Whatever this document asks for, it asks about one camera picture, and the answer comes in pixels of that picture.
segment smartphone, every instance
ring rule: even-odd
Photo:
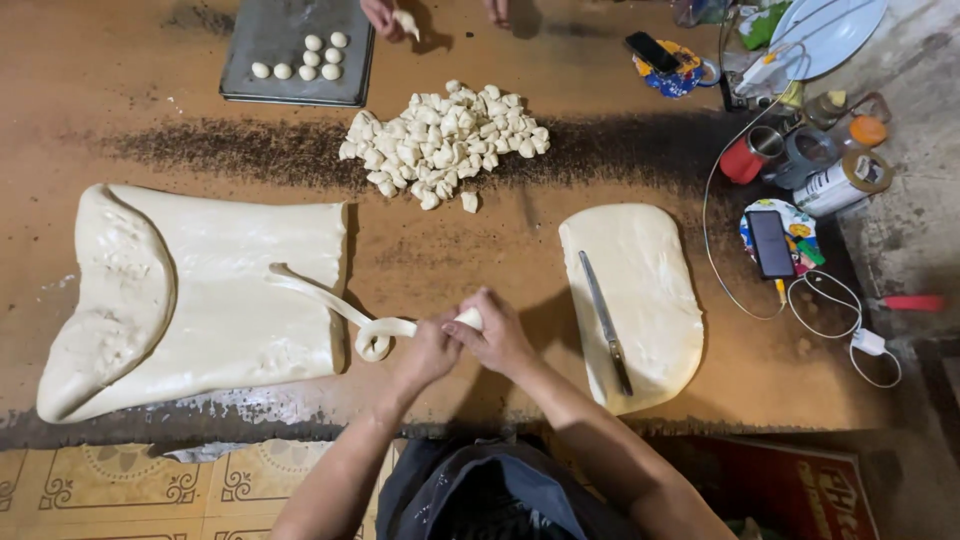
[[[670,51],[664,49],[646,32],[637,32],[627,36],[627,46],[633,49],[641,60],[649,63],[659,73],[673,73],[680,67],[680,61],[673,58]]]
[[[778,211],[747,212],[747,229],[754,241],[756,263],[764,280],[782,280],[797,275]]]

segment bottle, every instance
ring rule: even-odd
[[[830,133],[840,155],[850,150],[870,150],[887,138],[887,127],[874,116],[856,116],[850,124],[838,126]]]
[[[847,111],[847,92],[824,92],[804,103],[800,111],[807,126],[826,131]]]

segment baking tray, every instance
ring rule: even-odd
[[[328,81],[320,74],[304,81],[303,39],[311,34],[324,40],[321,59],[330,47],[330,34],[343,32],[349,42],[341,49],[344,74]],[[367,103],[373,30],[360,3],[344,0],[243,0],[237,13],[227,61],[220,77],[220,94],[230,101],[285,103],[326,107],[363,107]],[[286,81],[271,74],[257,79],[251,64],[262,61],[271,69],[278,63],[294,71]]]

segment table surface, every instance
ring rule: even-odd
[[[512,157],[470,180],[482,198],[476,215],[459,202],[424,212],[408,194],[386,200],[358,161],[337,161],[355,110],[223,101],[217,85],[235,2],[0,5],[0,50],[16,51],[0,67],[0,410],[8,411],[0,446],[330,438],[383,387],[406,345],[377,364],[351,355],[338,377],[44,424],[36,385],[77,301],[76,206],[100,182],[269,204],[348,201],[348,300],[374,316],[420,318],[490,285],[520,310],[537,350],[585,392],[557,227],[595,205],[654,204],[681,227],[707,337],[690,385],[628,423],[674,433],[893,422],[888,394],[851,369],[843,343],[812,335],[790,314],[749,318],[708,266],[699,229],[706,171],[744,120],[719,112],[716,88],[660,97],[633,71],[621,40],[645,29],[713,54],[716,27],[677,28],[664,4],[564,0],[550,12],[515,4],[510,32],[486,22],[479,0],[415,2],[406,7],[427,39],[374,46],[368,108],[380,118],[401,112],[411,93],[443,92],[456,78],[520,93],[550,126],[547,155]],[[715,257],[747,306],[771,312],[776,293],[756,279],[736,233],[745,195],[719,187],[708,212]],[[843,328],[829,307],[817,317],[826,331]],[[524,393],[466,357],[422,394],[403,429],[433,436],[541,419]]]

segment can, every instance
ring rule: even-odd
[[[869,150],[853,150],[827,170],[810,175],[793,192],[793,201],[813,217],[823,217],[883,191],[893,177],[883,158]]]

